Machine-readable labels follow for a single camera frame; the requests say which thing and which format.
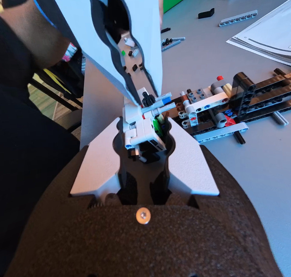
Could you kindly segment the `black toy brick truck chassis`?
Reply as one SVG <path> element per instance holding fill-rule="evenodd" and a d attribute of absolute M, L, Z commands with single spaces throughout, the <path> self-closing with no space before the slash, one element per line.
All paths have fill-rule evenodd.
<path fill-rule="evenodd" d="M 245 144 L 241 133 L 248 130 L 246 123 L 290 110 L 290 79 L 279 68 L 256 84 L 243 72 L 232 85 L 218 76 L 209 87 L 188 89 L 173 99 L 176 108 L 169 116 L 200 144 L 230 135 Z"/>

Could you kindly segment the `short grey toy axle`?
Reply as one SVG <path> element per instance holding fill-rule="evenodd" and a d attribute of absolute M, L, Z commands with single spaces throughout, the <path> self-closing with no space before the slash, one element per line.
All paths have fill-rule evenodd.
<path fill-rule="evenodd" d="M 280 112 L 278 112 L 278 111 L 273 112 L 272 115 L 271 115 L 271 117 L 280 126 L 286 126 L 286 125 L 289 124 L 288 120 L 286 120 L 284 118 L 284 116 Z"/>

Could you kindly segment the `small black toy gear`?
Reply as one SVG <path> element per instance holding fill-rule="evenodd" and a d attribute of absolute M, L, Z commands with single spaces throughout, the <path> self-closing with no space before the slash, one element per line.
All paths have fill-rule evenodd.
<path fill-rule="evenodd" d="M 150 107 L 152 106 L 155 102 L 156 99 L 152 94 L 148 94 L 146 91 L 142 93 L 143 99 L 142 99 L 142 105 L 143 107 Z"/>

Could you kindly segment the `person's left hand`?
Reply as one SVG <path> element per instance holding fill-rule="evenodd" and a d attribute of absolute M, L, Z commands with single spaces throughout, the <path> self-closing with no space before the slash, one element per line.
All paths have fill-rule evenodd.
<path fill-rule="evenodd" d="M 163 0 L 158 0 L 159 3 L 159 25 L 160 25 L 160 30 L 162 30 L 162 24 L 163 24 Z"/>

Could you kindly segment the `white toy brick cab assembly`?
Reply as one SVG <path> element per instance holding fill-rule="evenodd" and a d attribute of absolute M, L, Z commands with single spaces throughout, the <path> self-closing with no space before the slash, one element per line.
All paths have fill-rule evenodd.
<path fill-rule="evenodd" d="M 138 90 L 141 103 L 142 93 L 145 91 L 144 87 Z M 171 92 L 155 97 L 156 102 L 152 106 L 144 108 L 142 104 L 136 106 L 124 96 L 123 133 L 129 158 L 139 159 L 145 164 L 160 159 L 157 153 L 166 150 L 161 127 L 165 122 L 162 113 L 176 106 L 175 103 L 171 103 L 171 97 Z"/>

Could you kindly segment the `floral print cloth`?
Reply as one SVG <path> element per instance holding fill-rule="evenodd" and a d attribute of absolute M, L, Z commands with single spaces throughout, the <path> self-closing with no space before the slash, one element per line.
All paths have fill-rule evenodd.
<path fill-rule="evenodd" d="M 62 57 L 62 60 L 65 62 L 69 62 L 74 56 L 74 54 L 77 52 L 77 50 L 78 50 L 77 47 L 70 43 L 65 54 Z"/>

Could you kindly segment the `open instruction booklet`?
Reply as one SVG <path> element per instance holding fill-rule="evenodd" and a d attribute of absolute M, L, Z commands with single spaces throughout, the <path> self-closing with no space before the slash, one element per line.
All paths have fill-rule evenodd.
<path fill-rule="evenodd" d="M 231 37 L 227 43 L 291 66 L 291 0 Z"/>

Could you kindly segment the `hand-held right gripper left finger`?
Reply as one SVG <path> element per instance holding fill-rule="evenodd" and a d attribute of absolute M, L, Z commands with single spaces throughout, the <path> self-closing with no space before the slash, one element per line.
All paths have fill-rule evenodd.
<path fill-rule="evenodd" d="M 71 188 L 71 196 L 94 195 L 104 204 L 108 194 L 120 190 L 120 156 L 114 149 L 114 140 L 121 135 L 120 130 L 122 117 L 116 118 L 91 141 Z"/>

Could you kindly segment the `small black angled toy piece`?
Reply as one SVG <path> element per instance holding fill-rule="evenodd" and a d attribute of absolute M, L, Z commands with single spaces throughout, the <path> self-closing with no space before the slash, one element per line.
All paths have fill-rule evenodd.
<path fill-rule="evenodd" d="M 198 19 L 204 19 L 212 17 L 215 13 L 215 8 L 210 9 L 209 11 L 198 13 Z"/>

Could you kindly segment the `scatter of small dark toy pieces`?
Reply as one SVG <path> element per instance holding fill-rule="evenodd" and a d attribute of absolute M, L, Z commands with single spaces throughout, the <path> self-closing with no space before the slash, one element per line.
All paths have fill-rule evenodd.
<path fill-rule="evenodd" d="M 131 75 L 131 71 L 132 72 L 136 72 L 136 71 L 144 71 L 144 67 L 143 67 L 143 62 L 142 62 L 142 58 L 141 56 L 141 51 L 139 50 L 138 46 L 136 43 L 134 43 L 133 39 L 130 37 L 129 35 L 129 31 L 123 31 L 122 35 L 121 35 L 121 41 L 119 42 L 119 48 L 120 51 L 122 52 L 122 50 L 125 51 L 126 55 L 123 56 L 121 53 L 122 58 L 126 59 L 130 58 L 129 62 L 133 63 L 134 59 L 140 59 L 140 63 L 133 63 L 132 67 L 127 67 L 126 65 L 123 67 L 124 70 L 128 73 L 129 76 Z M 173 46 L 176 46 L 177 44 L 179 44 L 180 42 L 184 41 L 186 39 L 186 37 L 182 36 L 182 37 L 172 37 L 172 38 L 165 38 L 162 39 L 160 42 L 161 45 L 161 51 L 164 52 L 167 49 L 170 49 Z"/>

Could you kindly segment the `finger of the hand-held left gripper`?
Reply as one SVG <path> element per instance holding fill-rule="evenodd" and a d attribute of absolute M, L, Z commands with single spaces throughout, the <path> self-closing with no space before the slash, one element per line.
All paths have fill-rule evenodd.
<path fill-rule="evenodd" d="M 99 0 L 55 0 L 86 60 L 135 105 L 141 104 L 131 77 L 126 73 L 124 57 L 104 25 Z"/>
<path fill-rule="evenodd" d="M 156 96 L 162 92 L 159 0 L 121 0 L 129 18 L 131 38 L 138 45 L 144 72 Z"/>

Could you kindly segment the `grey toy beam with holes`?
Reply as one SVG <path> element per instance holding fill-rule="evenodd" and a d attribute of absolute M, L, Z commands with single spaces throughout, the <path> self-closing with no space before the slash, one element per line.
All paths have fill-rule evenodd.
<path fill-rule="evenodd" d="M 225 18 L 225 19 L 220 21 L 219 27 L 223 27 L 223 26 L 230 25 L 233 23 L 238 23 L 240 21 L 255 18 L 257 16 L 257 14 L 258 14 L 257 10 L 252 10 L 252 11 L 249 11 L 247 13 L 242 13 L 242 14 L 235 15 L 235 16 L 232 16 L 229 18 Z"/>

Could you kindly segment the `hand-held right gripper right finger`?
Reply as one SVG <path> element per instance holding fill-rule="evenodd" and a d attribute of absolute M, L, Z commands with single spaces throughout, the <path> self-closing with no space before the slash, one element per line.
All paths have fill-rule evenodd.
<path fill-rule="evenodd" d="M 170 117 L 166 127 L 166 188 L 180 196 L 219 195 L 198 142 Z"/>

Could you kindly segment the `person's left forearm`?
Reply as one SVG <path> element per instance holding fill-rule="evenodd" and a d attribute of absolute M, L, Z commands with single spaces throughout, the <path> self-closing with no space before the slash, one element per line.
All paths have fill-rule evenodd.
<path fill-rule="evenodd" d="M 62 60 L 70 40 L 44 18 L 34 0 L 4 9 L 1 18 L 31 52 L 40 69 Z"/>

